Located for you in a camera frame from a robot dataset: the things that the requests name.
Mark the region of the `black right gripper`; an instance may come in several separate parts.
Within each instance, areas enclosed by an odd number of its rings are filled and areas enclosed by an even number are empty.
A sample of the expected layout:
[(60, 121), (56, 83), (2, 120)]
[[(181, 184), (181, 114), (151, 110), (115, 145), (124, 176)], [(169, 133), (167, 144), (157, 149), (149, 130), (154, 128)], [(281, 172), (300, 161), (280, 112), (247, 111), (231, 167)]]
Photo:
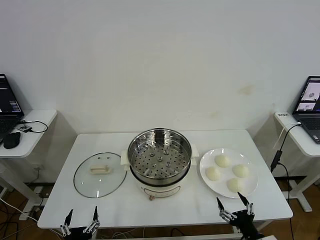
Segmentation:
[(254, 215), (254, 204), (250, 203), (245, 196), (239, 191), (237, 192), (240, 200), (246, 207), (246, 210), (239, 210), (231, 213), (226, 210), (218, 197), (216, 197), (219, 216), (226, 222), (231, 221), (231, 225), (237, 227), (242, 233), (244, 240), (259, 240), (263, 238), (263, 235), (258, 232), (253, 224)]

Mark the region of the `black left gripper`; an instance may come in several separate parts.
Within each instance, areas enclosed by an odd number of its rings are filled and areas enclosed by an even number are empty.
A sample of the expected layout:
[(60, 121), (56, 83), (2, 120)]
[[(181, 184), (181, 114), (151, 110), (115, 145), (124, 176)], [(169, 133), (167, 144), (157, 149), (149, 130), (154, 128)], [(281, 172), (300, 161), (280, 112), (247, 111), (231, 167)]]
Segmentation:
[(91, 240), (93, 234), (100, 226), (97, 206), (94, 209), (92, 221), (87, 227), (74, 227), (70, 229), (69, 226), (72, 220), (72, 215), (73, 209), (71, 209), (65, 217), (64, 223), (60, 225), (62, 236), (66, 237), (67, 240)]

